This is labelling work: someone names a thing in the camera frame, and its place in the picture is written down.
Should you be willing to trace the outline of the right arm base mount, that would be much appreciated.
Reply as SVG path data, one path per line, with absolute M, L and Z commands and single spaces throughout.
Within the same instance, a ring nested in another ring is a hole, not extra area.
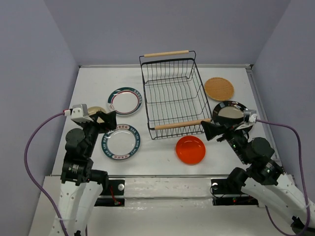
M 254 197 L 231 190 L 224 178 L 211 179 L 210 194 L 214 206 L 258 206 L 258 200 Z

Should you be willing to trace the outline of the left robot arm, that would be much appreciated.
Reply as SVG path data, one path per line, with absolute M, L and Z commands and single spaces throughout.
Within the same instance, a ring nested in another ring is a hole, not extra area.
M 64 110 L 79 128 L 66 134 L 59 203 L 50 235 L 85 236 L 87 223 L 100 194 L 109 188 L 106 171 L 94 170 L 91 159 L 99 134 L 114 131 L 116 112 L 89 115 L 80 107 Z

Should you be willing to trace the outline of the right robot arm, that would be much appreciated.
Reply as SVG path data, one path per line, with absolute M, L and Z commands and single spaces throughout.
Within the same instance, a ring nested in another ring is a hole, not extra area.
M 286 220 L 295 236 L 315 234 L 315 204 L 309 199 L 303 164 L 299 164 L 302 189 L 296 187 L 283 167 L 272 160 L 275 151 L 262 137 L 248 140 L 246 129 L 255 121 L 240 118 L 227 119 L 227 124 L 217 125 L 201 121 L 207 140 L 217 137 L 227 141 L 246 170 L 234 168 L 226 179 L 230 192 L 242 192 L 262 202 L 267 212 L 271 210 Z

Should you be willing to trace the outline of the black rimmed cream plate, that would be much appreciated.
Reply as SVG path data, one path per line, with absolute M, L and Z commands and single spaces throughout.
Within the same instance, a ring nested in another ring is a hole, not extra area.
M 211 123 L 235 129 L 241 126 L 241 129 L 251 130 L 248 125 L 242 126 L 245 111 L 248 111 L 248 108 L 239 102 L 231 100 L 220 102 L 213 109 Z

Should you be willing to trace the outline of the cream plate with characters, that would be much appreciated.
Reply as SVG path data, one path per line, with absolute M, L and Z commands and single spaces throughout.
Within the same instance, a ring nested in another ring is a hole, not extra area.
M 89 107 L 88 108 L 88 113 L 89 113 L 90 116 L 96 114 L 97 112 L 104 112 L 104 113 L 106 113 L 106 110 L 103 107 L 100 107 L 100 106 L 93 106 L 93 107 Z

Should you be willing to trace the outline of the orange translucent plate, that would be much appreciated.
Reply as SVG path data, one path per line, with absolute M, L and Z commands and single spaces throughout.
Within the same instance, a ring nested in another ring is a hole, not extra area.
M 204 143 L 196 136 L 184 136 L 175 147 L 177 157 L 187 165 L 200 163 L 206 155 Z

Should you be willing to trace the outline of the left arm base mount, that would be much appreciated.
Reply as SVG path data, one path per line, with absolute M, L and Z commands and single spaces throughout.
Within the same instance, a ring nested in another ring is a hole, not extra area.
M 124 191 L 124 179 L 109 179 L 108 188 L 102 191 L 94 206 L 123 207 L 125 205 Z

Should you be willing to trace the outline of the white plate dark green rim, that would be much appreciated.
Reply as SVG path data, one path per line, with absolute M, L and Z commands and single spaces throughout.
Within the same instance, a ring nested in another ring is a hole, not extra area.
M 108 131 L 101 139 L 103 153 L 113 160 L 126 160 L 140 149 L 141 137 L 136 128 L 128 124 L 118 124 L 115 130 Z

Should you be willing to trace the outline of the white plate green red rim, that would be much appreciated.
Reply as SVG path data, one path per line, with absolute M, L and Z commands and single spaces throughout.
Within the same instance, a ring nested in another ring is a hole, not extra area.
M 122 87 L 109 95 L 107 105 L 110 111 L 125 117 L 136 113 L 141 108 L 142 101 L 142 95 L 137 89 Z

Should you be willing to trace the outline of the woven tan wicker plate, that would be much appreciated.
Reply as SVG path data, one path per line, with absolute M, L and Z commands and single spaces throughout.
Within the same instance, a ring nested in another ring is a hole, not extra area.
M 234 87 L 232 83 L 222 77 L 213 77 L 204 84 L 206 94 L 213 100 L 226 101 L 233 97 Z

